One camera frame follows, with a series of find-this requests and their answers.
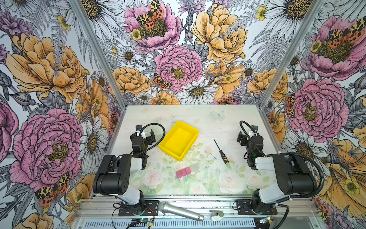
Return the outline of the black yellow screwdriver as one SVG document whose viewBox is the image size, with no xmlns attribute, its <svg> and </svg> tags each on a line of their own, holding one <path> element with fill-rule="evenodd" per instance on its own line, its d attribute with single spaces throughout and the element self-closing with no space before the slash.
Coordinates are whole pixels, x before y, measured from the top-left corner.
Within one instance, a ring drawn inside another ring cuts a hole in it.
<svg viewBox="0 0 366 229">
<path fill-rule="evenodd" d="M 220 147 L 218 146 L 218 144 L 217 144 L 217 142 L 216 142 L 216 140 L 214 139 L 214 142 L 215 142 L 215 144 L 216 144 L 216 146 L 217 146 L 217 148 L 218 148 L 218 150 L 219 150 L 219 153 L 220 153 L 220 156 L 221 156 L 221 158 L 222 158 L 222 160 L 223 160 L 223 162 L 227 165 L 227 164 L 229 164 L 229 160 L 228 160 L 228 158 L 226 157 L 226 155 L 225 155 L 225 153 L 220 149 Z"/>
</svg>

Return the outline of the yellow plastic bin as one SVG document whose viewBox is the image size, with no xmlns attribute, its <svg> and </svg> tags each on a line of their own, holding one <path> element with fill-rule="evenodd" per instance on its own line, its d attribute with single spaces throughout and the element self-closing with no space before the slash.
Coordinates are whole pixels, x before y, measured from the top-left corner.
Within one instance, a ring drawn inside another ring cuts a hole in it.
<svg viewBox="0 0 366 229">
<path fill-rule="evenodd" d="M 177 161 L 182 161 L 196 141 L 198 134 L 198 129 L 177 121 L 158 146 L 165 154 Z"/>
</svg>

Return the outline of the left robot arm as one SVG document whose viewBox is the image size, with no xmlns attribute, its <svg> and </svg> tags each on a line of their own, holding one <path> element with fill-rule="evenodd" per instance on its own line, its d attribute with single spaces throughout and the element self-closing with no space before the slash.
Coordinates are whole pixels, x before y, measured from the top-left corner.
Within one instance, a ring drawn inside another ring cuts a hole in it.
<svg viewBox="0 0 366 229">
<path fill-rule="evenodd" d="M 132 152 L 120 156 L 106 155 L 95 175 L 92 190 L 95 194 L 111 196 L 121 201 L 120 216 L 142 216 L 148 214 L 142 191 L 130 184 L 132 171 L 144 170 L 147 166 L 147 149 L 156 142 L 154 131 L 145 131 L 137 125 L 130 136 Z"/>
</svg>

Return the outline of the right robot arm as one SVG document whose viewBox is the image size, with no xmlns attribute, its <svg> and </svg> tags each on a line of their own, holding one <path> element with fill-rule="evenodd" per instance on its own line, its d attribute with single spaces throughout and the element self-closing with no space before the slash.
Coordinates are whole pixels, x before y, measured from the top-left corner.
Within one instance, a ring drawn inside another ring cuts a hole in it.
<svg viewBox="0 0 366 229">
<path fill-rule="evenodd" d="M 246 148 L 244 159 L 252 170 L 273 171 L 276 181 L 253 192 L 251 200 L 239 207 L 254 214 L 271 213 L 276 205 L 294 198 L 310 198 L 319 193 L 325 183 L 321 167 L 310 157 L 299 153 L 265 154 L 264 138 L 258 127 L 240 121 L 237 142 Z"/>
</svg>

